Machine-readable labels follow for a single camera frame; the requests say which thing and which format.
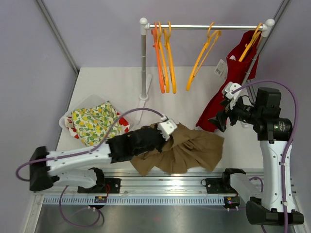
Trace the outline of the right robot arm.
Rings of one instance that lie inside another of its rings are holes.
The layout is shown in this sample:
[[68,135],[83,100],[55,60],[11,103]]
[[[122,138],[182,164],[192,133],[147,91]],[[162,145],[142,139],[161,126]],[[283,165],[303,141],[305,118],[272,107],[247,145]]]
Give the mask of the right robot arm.
[[253,106],[245,105],[240,96],[240,85],[230,83],[222,91],[224,109],[211,118],[220,131],[226,130],[226,121],[237,121],[253,126],[263,157],[263,190],[258,190],[241,169],[227,168],[223,172],[221,188],[235,190],[246,203],[246,216],[252,225],[289,226],[304,223],[304,216],[295,209],[290,178],[290,136],[293,125],[280,118],[281,92],[274,88],[259,88]]

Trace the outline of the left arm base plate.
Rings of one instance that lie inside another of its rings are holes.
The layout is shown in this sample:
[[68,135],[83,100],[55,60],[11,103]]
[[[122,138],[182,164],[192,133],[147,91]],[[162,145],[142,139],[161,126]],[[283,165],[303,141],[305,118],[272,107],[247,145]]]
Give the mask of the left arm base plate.
[[79,194],[119,194],[121,188],[121,179],[106,178],[103,181],[97,181],[96,185],[91,188],[78,187]]

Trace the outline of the tan corduroy skirt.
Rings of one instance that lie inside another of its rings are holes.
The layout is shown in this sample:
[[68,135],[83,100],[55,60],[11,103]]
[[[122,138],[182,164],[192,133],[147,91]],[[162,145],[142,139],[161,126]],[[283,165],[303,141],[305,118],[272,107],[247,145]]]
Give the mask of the tan corduroy skirt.
[[153,150],[135,156],[131,164],[142,176],[154,167],[168,174],[186,173],[193,167],[213,171],[222,158],[224,140],[217,134],[192,130],[178,123],[162,152]]

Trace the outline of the lemon print skirt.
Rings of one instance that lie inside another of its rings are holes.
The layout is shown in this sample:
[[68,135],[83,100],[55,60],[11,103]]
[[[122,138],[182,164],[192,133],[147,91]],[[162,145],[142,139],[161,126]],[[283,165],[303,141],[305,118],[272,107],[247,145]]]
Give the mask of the lemon print skirt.
[[107,101],[92,108],[71,111],[69,125],[75,138],[87,147],[95,146],[103,140],[108,130],[108,138],[123,133],[121,125],[114,122],[118,116],[117,110]]

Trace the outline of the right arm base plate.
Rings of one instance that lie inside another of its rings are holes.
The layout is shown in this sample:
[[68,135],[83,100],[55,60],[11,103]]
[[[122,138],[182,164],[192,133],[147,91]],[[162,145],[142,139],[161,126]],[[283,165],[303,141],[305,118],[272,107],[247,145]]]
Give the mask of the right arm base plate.
[[201,185],[206,188],[208,194],[238,195],[229,182],[223,181],[222,178],[205,178],[201,180]]

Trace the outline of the yellow hanger of lemon skirt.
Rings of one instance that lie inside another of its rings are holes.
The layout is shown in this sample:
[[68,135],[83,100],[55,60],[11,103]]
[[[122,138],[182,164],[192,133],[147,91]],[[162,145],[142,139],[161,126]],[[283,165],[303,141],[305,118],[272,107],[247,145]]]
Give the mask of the yellow hanger of lemon skirt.
[[168,21],[168,30],[163,30],[164,33],[164,46],[166,49],[167,59],[169,63],[169,72],[171,77],[172,89],[173,93],[176,94],[177,86],[176,86],[176,79],[175,79],[175,71],[174,71],[174,64],[173,64],[173,54],[170,44],[170,37],[172,34],[171,22]]

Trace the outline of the yellow hanger of poppy skirt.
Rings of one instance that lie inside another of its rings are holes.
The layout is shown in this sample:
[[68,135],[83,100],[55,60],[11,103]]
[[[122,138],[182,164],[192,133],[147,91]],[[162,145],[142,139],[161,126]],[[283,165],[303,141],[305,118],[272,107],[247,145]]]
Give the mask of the yellow hanger of poppy skirt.
[[158,34],[157,37],[158,37],[158,42],[159,42],[161,65],[162,65],[162,70],[163,70],[163,74],[164,74],[164,81],[165,81],[165,93],[169,93],[170,85],[169,85],[169,79],[168,79],[167,64],[166,64],[166,59],[165,59],[165,54],[164,54],[164,46],[163,46],[163,43],[161,40],[163,32],[162,32],[160,22],[157,23],[157,34]]

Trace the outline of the yellow hanger of red skirt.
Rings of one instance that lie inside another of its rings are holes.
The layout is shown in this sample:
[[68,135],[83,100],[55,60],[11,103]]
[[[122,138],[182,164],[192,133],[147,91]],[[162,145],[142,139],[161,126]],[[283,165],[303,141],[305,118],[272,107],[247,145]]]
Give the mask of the yellow hanger of red skirt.
[[239,58],[239,62],[242,62],[242,61],[244,60],[244,58],[246,57],[246,55],[249,53],[250,49],[254,46],[255,42],[256,42],[257,39],[260,37],[261,32],[260,32],[259,28],[260,28],[262,25],[263,25],[263,23],[260,23],[260,24],[256,27],[256,29],[255,29],[255,31],[254,31],[254,33],[253,33],[253,35],[252,35],[252,38],[251,38],[250,42],[249,42],[248,44],[245,45],[245,50],[244,50],[243,53],[241,54],[241,56],[240,56],[240,58]]

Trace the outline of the yellow hanger of tan skirt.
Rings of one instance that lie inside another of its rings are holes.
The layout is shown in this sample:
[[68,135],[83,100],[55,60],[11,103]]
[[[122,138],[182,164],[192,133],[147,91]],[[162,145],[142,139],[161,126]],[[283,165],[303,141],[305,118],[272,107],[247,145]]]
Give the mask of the yellow hanger of tan skirt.
[[212,22],[207,30],[207,41],[204,44],[200,54],[197,57],[197,60],[193,66],[193,69],[191,71],[191,74],[189,76],[186,90],[190,91],[191,84],[194,81],[194,78],[196,77],[197,73],[199,72],[201,66],[205,62],[206,58],[209,56],[211,50],[213,49],[214,45],[218,41],[219,37],[222,35],[221,30],[214,30],[213,33],[211,33],[212,26],[214,25],[214,22]]

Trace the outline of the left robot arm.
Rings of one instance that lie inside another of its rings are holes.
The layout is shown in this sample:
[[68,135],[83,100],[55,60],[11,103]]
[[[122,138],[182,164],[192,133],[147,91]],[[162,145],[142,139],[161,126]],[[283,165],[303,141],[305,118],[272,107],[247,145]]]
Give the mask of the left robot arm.
[[162,122],[115,136],[98,146],[70,151],[38,147],[30,158],[30,191],[68,185],[77,186],[84,193],[100,193],[105,188],[103,171],[95,167],[83,171],[82,167],[120,163],[146,152],[162,151],[176,128],[175,124]]

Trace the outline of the red poppy skirt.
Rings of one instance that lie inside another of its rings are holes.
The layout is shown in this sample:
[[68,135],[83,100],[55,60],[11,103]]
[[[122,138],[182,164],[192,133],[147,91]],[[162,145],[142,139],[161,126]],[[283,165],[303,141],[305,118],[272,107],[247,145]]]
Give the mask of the red poppy skirt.
[[[65,125],[69,134],[85,144],[100,142],[112,123],[113,119],[111,117],[102,117],[99,119],[89,116],[84,116],[79,119],[71,116],[65,117]],[[121,118],[108,134],[108,138],[127,132],[129,132],[129,123],[125,118]]]

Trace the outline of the orange hanger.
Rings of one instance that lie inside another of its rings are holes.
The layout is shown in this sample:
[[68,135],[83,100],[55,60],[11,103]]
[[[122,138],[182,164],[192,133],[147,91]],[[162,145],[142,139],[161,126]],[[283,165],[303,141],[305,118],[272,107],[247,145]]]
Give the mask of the orange hanger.
[[153,47],[155,49],[155,54],[156,54],[160,91],[162,94],[164,94],[165,93],[165,81],[164,81],[164,74],[163,74],[161,59],[160,59],[160,50],[159,50],[159,42],[158,42],[158,37],[157,37],[158,34],[157,34],[157,23],[156,22],[154,22],[154,28],[151,29],[151,34],[154,40]]

